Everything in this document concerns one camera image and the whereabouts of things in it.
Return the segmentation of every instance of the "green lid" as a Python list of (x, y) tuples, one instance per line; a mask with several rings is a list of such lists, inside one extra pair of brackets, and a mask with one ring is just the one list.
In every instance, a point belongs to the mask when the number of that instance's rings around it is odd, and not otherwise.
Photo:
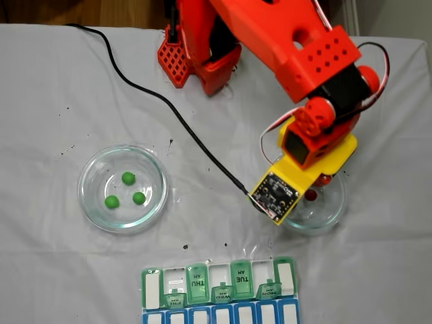
[(202, 304), (209, 301), (209, 280), (207, 266), (202, 263), (186, 267), (188, 304)]
[(231, 282), (234, 286), (234, 300), (254, 298), (252, 267), (249, 261), (231, 263)]
[(141, 273), (142, 307), (158, 309), (164, 306), (163, 270), (148, 268)]
[(273, 260), (275, 281), (282, 284), (280, 296), (297, 294), (297, 282), (294, 260), (288, 256), (280, 256)]
[(221, 282), (219, 287), (213, 287), (211, 290), (211, 302), (213, 304), (227, 304), (232, 301), (233, 286), (227, 286)]
[(256, 299), (267, 300), (275, 299), (281, 295), (282, 284), (273, 282), (272, 279), (267, 279), (267, 283), (263, 283), (258, 288)]
[(165, 295), (165, 305), (169, 309), (178, 309), (186, 307), (186, 294), (177, 292), (173, 289), (170, 294)]

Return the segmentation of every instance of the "wooden floor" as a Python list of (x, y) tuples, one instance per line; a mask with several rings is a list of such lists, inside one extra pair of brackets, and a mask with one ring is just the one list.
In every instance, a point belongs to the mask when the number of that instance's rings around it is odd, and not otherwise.
[[(163, 0), (0, 0), (9, 23), (164, 28)], [(0, 22), (6, 17), (0, 5)]]

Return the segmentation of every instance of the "pill organizer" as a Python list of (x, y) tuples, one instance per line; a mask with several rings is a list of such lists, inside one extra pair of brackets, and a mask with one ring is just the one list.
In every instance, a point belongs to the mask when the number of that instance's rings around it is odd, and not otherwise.
[(294, 260), (142, 271), (143, 324), (300, 324)]

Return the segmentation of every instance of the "circuit board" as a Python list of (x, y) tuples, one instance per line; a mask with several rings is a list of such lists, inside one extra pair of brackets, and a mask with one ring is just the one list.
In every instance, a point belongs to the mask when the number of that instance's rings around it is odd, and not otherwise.
[(279, 222), (298, 199), (298, 192), (273, 172), (267, 174), (252, 195)]

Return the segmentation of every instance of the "robotic arm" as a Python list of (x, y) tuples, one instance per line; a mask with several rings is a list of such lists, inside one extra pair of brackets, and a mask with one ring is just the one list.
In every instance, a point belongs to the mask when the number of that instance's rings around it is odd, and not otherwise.
[(327, 184), (354, 152), (350, 131), (387, 80), (380, 84), (370, 67), (354, 65), (360, 51), (340, 26), (330, 26), (316, 0), (167, 3), (171, 23), (157, 56), (175, 87), (196, 74), (206, 94), (217, 92), (240, 58), (241, 42), (293, 102), (308, 99), (266, 130), (285, 122), (278, 138), (284, 155), (261, 178), (252, 200), (279, 225), (310, 186)]

